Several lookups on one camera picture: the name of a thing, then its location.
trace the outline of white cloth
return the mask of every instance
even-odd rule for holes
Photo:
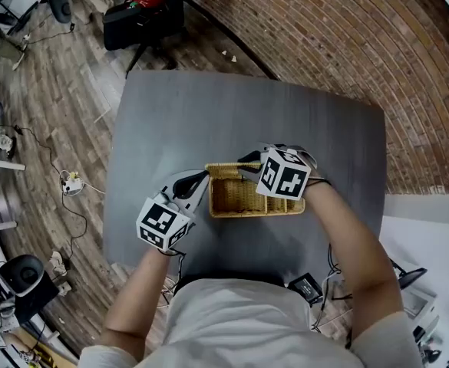
[[[351,350],[309,330],[299,294],[262,282],[202,279],[171,301],[163,344],[137,364],[127,352],[94,346],[80,368],[337,367],[418,368],[421,358],[405,313],[380,320]]]

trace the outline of wicker basket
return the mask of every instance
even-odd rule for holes
[[[256,184],[244,179],[238,166],[259,168],[260,163],[208,163],[209,211],[214,218],[269,217],[301,214],[305,200],[271,198],[256,193]]]

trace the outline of red brick wall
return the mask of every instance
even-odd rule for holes
[[[194,0],[282,81],[385,110],[391,193],[449,193],[444,0]]]

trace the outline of wooden floor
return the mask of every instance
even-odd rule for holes
[[[180,70],[219,71],[264,76],[234,43],[192,8],[186,7],[190,36],[168,39],[164,47]],[[66,29],[48,18],[45,5],[36,10],[16,37],[31,33],[30,41]],[[0,101],[5,106],[3,124],[31,128],[42,144],[50,146],[58,169],[78,171],[91,185],[103,190],[118,104],[125,82],[125,67],[134,48],[106,51],[101,17],[79,25],[72,34],[31,44],[17,71],[0,60]],[[236,56],[236,63],[231,60]],[[165,62],[146,52],[134,69],[157,70]],[[72,235],[83,231],[79,217],[62,208],[58,174],[49,162],[49,151],[25,132],[18,137],[14,161],[24,172],[0,169],[0,221],[14,219],[18,227],[0,233],[7,257],[31,253],[47,262],[52,251],[67,257]],[[120,290],[129,268],[109,265],[102,252],[104,196],[86,187],[65,205],[87,217],[87,233],[74,243],[71,270],[65,277],[73,288],[44,310],[48,322],[75,352],[97,338],[107,309]],[[159,310],[148,347],[154,348],[163,331],[164,310]]]

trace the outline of gray tabletop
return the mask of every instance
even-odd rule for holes
[[[164,177],[206,163],[235,162],[258,142],[305,147],[320,172],[379,234],[385,202],[382,110],[319,90],[231,74],[133,71],[117,115],[104,209],[108,261],[136,265],[149,245],[136,218]],[[196,227],[177,243],[183,274],[280,276],[328,271],[325,234],[301,215],[211,218],[206,194]],[[170,273],[177,272],[172,260]]]

